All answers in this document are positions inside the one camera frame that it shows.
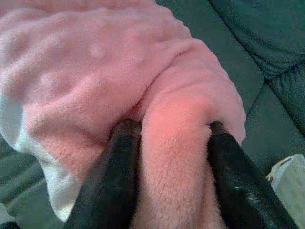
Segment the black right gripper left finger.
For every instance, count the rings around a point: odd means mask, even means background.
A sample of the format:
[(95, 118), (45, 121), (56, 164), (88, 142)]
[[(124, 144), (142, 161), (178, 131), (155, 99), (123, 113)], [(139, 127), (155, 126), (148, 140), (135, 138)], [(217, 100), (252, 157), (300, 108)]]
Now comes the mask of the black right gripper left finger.
[(64, 224), (65, 229), (127, 229), (137, 206), (141, 124), (132, 119), (111, 131)]

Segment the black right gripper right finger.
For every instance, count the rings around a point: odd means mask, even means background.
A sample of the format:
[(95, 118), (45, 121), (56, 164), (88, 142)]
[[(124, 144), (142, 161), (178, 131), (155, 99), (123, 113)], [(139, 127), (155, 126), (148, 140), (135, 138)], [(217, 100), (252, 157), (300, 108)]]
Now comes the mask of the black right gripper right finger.
[(298, 226), (260, 169), (220, 122), (210, 124), (208, 162), (221, 216), (230, 229), (296, 229)]

